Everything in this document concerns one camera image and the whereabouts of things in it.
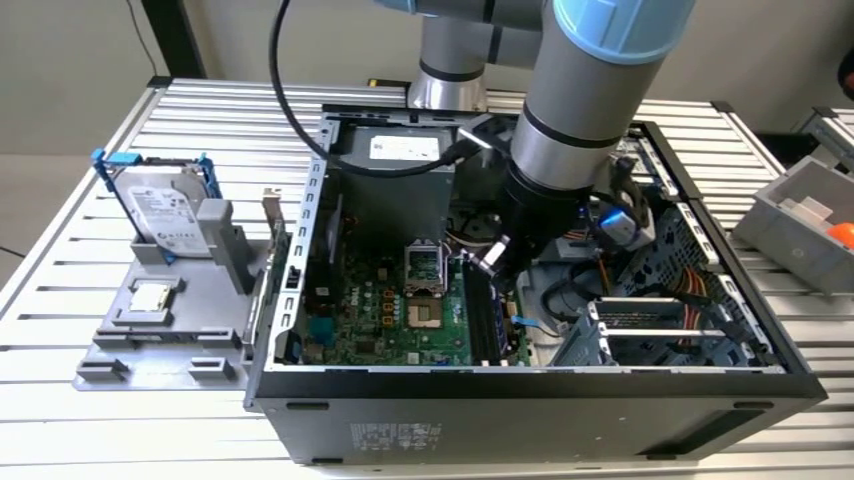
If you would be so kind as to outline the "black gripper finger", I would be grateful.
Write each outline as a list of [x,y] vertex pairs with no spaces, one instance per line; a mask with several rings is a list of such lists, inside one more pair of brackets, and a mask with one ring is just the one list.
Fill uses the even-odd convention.
[[502,237],[478,256],[476,266],[498,291],[511,290],[520,271],[516,242]]

